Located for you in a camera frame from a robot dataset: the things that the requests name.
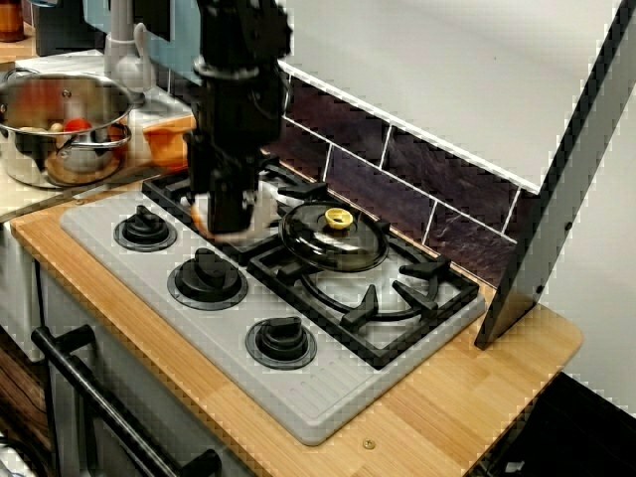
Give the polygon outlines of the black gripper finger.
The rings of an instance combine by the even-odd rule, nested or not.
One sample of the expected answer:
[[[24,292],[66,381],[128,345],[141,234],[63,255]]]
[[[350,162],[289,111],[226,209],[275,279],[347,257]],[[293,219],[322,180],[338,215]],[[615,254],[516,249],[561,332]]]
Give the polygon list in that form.
[[[188,131],[186,144],[191,193],[209,193],[214,151],[201,131]]]
[[[211,172],[211,232],[240,233],[251,222],[258,182],[256,156],[218,156]]]

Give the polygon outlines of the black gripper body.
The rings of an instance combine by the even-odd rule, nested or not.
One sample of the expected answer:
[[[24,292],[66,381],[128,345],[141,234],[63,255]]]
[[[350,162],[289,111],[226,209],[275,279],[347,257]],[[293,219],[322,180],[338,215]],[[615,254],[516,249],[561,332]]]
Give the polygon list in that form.
[[[207,80],[194,92],[191,160],[254,162],[282,128],[287,81]]]

